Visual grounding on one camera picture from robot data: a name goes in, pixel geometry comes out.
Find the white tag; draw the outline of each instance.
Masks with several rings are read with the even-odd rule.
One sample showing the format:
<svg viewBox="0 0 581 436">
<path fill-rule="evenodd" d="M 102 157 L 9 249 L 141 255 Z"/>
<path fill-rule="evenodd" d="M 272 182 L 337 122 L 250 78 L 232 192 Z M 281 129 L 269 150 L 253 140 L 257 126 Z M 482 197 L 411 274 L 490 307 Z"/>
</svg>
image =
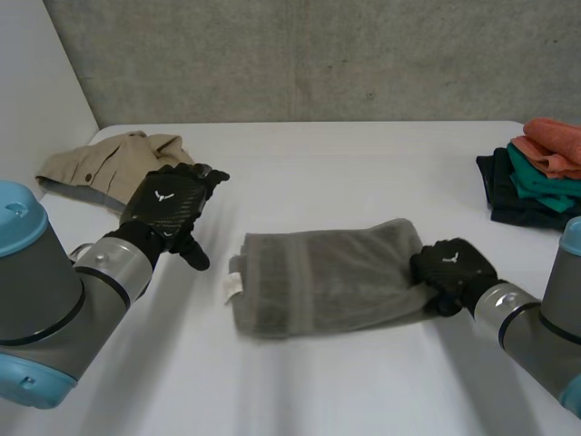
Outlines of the white tag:
<svg viewBox="0 0 581 436">
<path fill-rule="evenodd" d="M 244 288 L 242 287 L 242 277 L 239 272 L 233 272 L 232 274 L 228 274 L 224 279 L 224 291 L 226 292 L 226 301 L 224 304 L 227 304 L 237 293 L 244 292 Z"/>
</svg>

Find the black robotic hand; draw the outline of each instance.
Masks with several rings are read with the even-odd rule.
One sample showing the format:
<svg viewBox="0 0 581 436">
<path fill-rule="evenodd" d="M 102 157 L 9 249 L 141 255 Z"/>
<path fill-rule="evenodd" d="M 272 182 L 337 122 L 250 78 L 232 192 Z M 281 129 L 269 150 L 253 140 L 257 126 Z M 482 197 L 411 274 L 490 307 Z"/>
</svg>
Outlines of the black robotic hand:
<svg viewBox="0 0 581 436">
<path fill-rule="evenodd" d="M 417 282 L 438 291 L 430 306 L 441 316 L 452 316 L 466 306 L 470 287 L 498 282 L 497 272 L 468 241 L 452 239 L 425 246 L 409 260 Z"/>
<path fill-rule="evenodd" d="M 206 270 L 210 260 L 192 237 L 193 224 L 216 186 L 229 179 L 227 173 L 201 163 L 165 165 L 149 172 L 125 207 L 121 228 L 127 223 L 145 224 L 162 251 L 178 253 L 191 267 Z"/>
</svg>

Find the khaki jacket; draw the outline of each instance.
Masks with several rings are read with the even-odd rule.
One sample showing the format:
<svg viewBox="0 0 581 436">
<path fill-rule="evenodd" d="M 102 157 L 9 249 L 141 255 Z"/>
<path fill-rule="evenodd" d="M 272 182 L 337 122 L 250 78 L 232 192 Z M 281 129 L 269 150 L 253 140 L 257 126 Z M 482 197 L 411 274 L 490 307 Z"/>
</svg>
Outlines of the khaki jacket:
<svg viewBox="0 0 581 436">
<path fill-rule="evenodd" d="M 49 157 L 36 180 L 48 192 L 121 213 L 147 173 L 181 162 L 193 164 L 180 136 L 130 132 Z"/>
</svg>

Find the gray towel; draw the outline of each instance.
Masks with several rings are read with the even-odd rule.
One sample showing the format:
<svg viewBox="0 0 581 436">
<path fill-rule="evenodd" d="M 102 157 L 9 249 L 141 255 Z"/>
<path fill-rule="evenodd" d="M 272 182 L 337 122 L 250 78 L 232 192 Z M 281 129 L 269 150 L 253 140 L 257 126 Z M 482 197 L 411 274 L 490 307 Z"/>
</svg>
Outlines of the gray towel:
<svg viewBox="0 0 581 436">
<path fill-rule="evenodd" d="M 422 243 L 411 222 L 366 230 L 247 234 L 231 272 L 237 329 L 264 338 L 351 332 L 426 319 L 436 292 L 415 284 L 409 258 Z"/>
</svg>

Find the white tabletop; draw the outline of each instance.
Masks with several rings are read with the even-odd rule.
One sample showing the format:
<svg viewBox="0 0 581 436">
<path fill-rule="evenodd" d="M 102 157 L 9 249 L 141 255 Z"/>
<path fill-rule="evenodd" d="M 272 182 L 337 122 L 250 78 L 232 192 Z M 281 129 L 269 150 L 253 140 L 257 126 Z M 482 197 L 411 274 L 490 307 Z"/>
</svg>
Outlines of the white tabletop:
<svg viewBox="0 0 581 436">
<path fill-rule="evenodd" d="M 492 223 L 475 158 L 510 122 L 166 124 L 194 160 L 231 174 L 194 235 L 212 259 L 195 272 L 164 255 L 79 386 L 53 411 L 0 402 L 0 433 L 59 436 L 578 435 L 581 421 L 468 314 L 286 342 L 240 337 L 222 279 L 246 232 L 365 228 L 405 217 L 424 243 L 475 244 L 500 276 L 540 297 L 558 234 Z M 72 250 L 116 225 L 108 212 L 47 195 Z"/>
</svg>

